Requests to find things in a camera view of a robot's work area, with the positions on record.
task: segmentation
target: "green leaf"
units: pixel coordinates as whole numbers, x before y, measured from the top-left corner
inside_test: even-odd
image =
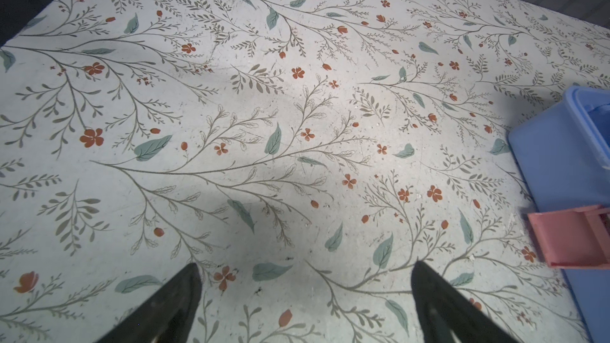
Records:
[[[34,19],[27,22],[26,26],[23,27],[22,31],[25,31],[27,28],[31,28],[31,27],[35,26],[36,24],[40,23],[45,18],[46,18],[46,15],[41,16],[41,17],[35,17]]]
[[[277,154],[279,151],[279,145],[282,142],[282,130],[276,127],[275,131],[269,137],[267,141],[267,145],[265,146],[265,154]]]
[[[462,232],[464,233],[464,241],[466,241],[466,244],[471,244],[474,238],[472,228],[470,228],[470,224],[468,224],[468,220],[466,220],[462,211],[459,212],[459,215],[459,225],[462,227]]]
[[[419,95],[417,93],[413,93],[413,98],[416,99],[417,103],[419,103],[422,108],[424,108],[424,109],[426,108],[426,105],[423,103],[421,95]]]
[[[302,6],[303,3],[305,3],[305,0],[293,0],[290,3],[290,6],[293,7],[293,8],[298,8],[298,7]]]
[[[493,18],[494,18],[494,19],[496,19],[496,21],[497,21],[498,23],[500,23],[501,25],[506,25],[506,24],[504,24],[503,22],[499,21],[499,19],[498,19],[497,17],[495,17],[495,16],[494,16]]]
[[[274,263],[256,264],[252,269],[252,279],[256,282],[269,281],[286,273],[291,267],[292,265],[280,266]]]
[[[246,223],[250,229],[252,229],[252,233],[254,233],[254,222],[252,221],[252,216],[250,216],[250,212],[244,208],[243,204],[237,200],[231,199],[227,200],[227,203],[237,212],[243,222]]]
[[[470,47],[470,49],[472,49],[472,43],[470,42],[470,37],[468,37],[468,35],[465,34],[463,39],[464,39],[464,42],[466,43],[466,45],[468,45]]]
[[[404,149],[401,152],[399,152],[398,154],[394,154],[394,156],[404,159],[404,158],[408,158],[409,156],[413,156],[415,153],[416,153],[416,149],[414,149],[410,143],[407,143],[406,145],[404,145]]]
[[[135,14],[133,18],[127,22],[127,27],[125,28],[125,31],[123,31],[123,33],[130,34],[136,32],[138,30],[138,27],[140,27],[140,23],[138,22],[138,14]]]
[[[404,309],[400,307],[398,303],[391,300],[385,301],[385,307],[394,313],[396,318],[398,318],[398,323],[400,323],[404,331],[406,331],[407,335],[409,335],[409,323],[407,321],[407,313],[404,311]]]
[[[342,239],[343,239],[343,223],[341,223],[341,225],[339,226],[339,228],[337,229],[335,234],[333,234],[331,236],[331,238],[326,240],[324,247],[326,249],[328,249],[329,252],[334,252],[335,250],[337,250],[337,248],[339,248],[339,245],[341,245]]]
[[[380,269],[385,269],[387,262],[390,261],[390,255],[392,255],[392,243],[394,241],[394,234],[390,235],[390,238],[379,244],[375,253],[373,253],[373,263],[379,266]]]
[[[0,49],[0,57],[4,60],[4,72],[8,72],[9,68],[15,64],[15,55],[9,51]]]
[[[86,53],[88,55],[107,55],[108,53],[114,52],[114,49],[106,49],[106,48],[97,48],[97,49],[87,49],[80,51],[81,53]]]
[[[124,279],[115,287],[117,293],[131,293],[134,290],[140,289],[142,286],[160,286],[161,281],[154,278],[152,275],[139,275],[138,277]]]
[[[452,106],[452,105],[450,105],[450,104],[448,104],[448,103],[446,103],[446,102],[443,102],[443,106],[444,106],[446,109],[456,111],[456,110],[453,108],[453,106]]]
[[[152,141],[147,141],[133,149],[134,154],[136,154],[138,162],[145,162],[157,155],[161,149],[167,145],[167,143],[172,138],[171,135],[164,136],[161,139],[153,139]]]
[[[300,158],[297,159],[297,161],[299,161],[301,163],[307,163],[307,164],[323,165],[324,167],[326,167],[326,164],[324,164],[322,162],[318,162],[317,160],[308,158],[306,156],[301,156]]]
[[[474,273],[462,273],[457,278],[449,281],[449,285],[451,286],[462,286],[472,282],[472,279],[475,278]]]
[[[273,27],[275,27],[275,25],[278,23],[278,19],[278,13],[269,7],[269,15],[267,15],[267,27],[269,27],[270,30],[272,30]]]
[[[492,150],[490,151],[492,155],[500,155],[511,152],[511,147],[503,141],[502,139],[496,139],[493,143]]]
[[[432,48],[428,47],[428,45],[426,43],[424,43],[423,41],[420,41],[419,47],[424,52],[436,53],[438,55],[438,52],[435,49],[432,49]]]

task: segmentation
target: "floral tablecloth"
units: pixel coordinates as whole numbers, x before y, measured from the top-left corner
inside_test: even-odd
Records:
[[[506,136],[610,86],[609,37],[517,0],[55,0],[0,49],[0,340],[94,341],[194,262],[193,343],[422,341],[419,259],[584,341]]]

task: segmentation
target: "printed flower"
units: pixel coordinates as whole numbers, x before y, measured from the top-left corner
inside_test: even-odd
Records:
[[[88,128],[85,130],[85,135],[80,137],[80,141],[85,144],[86,148],[89,148],[94,144],[101,146],[102,143],[104,143],[104,139],[100,135],[102,135],[101,128],[97,128],[95,131],[93,131],[92,128]]]
[[[400,191],[398,192],[398,198],[400,200],[402,200],[405,203],[409,202],[409,190],[405,191],[404,189],[400,189]]]
[[[221,281],[220,285],[218,285],[218,289],[220,291],[225,291],[227,289],[227,279],[231,282],[235,281],[235,275],[233,273],[229,273],[231,271],[228,266],[223,268],[223,273],[214,273],[214,280]]]
[[[528,260],[530,263],[534,262],[534,258],[536,258],[536,254],[532,252],[528,247],[523,247],[521,249],[521,253],[523,253],[523,258]]]
[[[186,53],[191,53],[194,52],[196,49],[194,48],[193,44],[191,44],[190,42],[186,45],[182,46],[182,51],[186,52]]]
[[[470,303],[472,303],[472,305],[473,305],[474,307],[476,307],[476,308],[477,308],[477,310],[479,310],[479,311],[480,311],[480,310],[483,308],[483,306],[481,306],[481,304],[480,304],[480,303],[475,302],[475,300],[473,300],[472,298],[471,298],[469,301],[470,301]]]
[[[443,196],[441,195],[442,193],[443,191],[441,191],[440,188],[430,186],[430,189],[428,190],[428,197],[431,197],[435,203],[438,203],[439,200],[443,200]]]
[[[303,78],[303,74],[305,74],[305,71],[302,70],[301,68],[292,68],[292,73],[294,73],[292,76],[295,78],[295,80],[297,78]]]
[[[214,146],[214,150],[216,150],[216,154],[223,155],[227,154],[229,150],[225,149],[226,143],[222,142],[220,146]]]
[[[28,291],[32,290],[34,286],[36,286],[36,282],[38,282],[38,274],[35,272],[25,273],[19,278],[20,286],[13,288],[17,293],[27,293]]]
[[[90,75],[94,75],[102,73],[102,70],[104,68],[106,67],[101,65],[100,63],[93,63],[93,65],[87,65],[83,69]]]
[[[290,309],[287,309],[279,316],[278,324],[280,327],[285,327],[290,323],[290,319],[292,319],[292,313]]]
[[[301,133],[301,136],[305,137],[305,140],[309,142],[309,139],[314,139],[315,135],[311,133],[310,128],[306,128],[304,133]]]
[[[354,184],[356,183],[356,180],[350,179],[351,177],[350,177],[349,173],[345,174],[345,178],[347,180],[343,180],[343,185],[347,186],[347,188],[349,188],[349,189],[354,189]]]

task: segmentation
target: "floral patterned surface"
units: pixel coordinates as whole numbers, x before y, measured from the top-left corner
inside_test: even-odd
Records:
[[[426,260],[517,339],[586,332],[507,132],[607,30],[516,0],[55,0],[0,49],[0,340],[92,341],[185,263],[190,341],[422,341]]]

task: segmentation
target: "blue plastic bin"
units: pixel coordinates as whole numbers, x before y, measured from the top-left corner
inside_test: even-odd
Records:
[[[538,211],[610,206],[610,91],[573,86],[508,140]],[[565,273],[591,338],[610,342],[610,271]]]

